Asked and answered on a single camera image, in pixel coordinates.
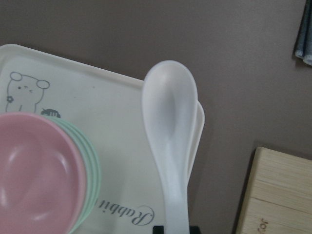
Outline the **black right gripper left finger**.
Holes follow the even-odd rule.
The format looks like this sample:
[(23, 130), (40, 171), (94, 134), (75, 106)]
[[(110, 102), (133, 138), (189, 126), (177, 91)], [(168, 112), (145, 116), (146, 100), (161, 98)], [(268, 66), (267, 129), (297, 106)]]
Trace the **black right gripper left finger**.
[(153, 226), (152, 234), (164, 234), (164, 226)]

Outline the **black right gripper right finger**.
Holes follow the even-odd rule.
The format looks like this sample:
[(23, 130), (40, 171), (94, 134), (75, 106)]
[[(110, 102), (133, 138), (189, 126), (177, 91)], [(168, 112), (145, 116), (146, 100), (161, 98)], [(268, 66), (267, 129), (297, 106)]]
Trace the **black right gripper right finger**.
[(190, 234), (200, 234), (200, 228), (198, 226), (189, 226)]

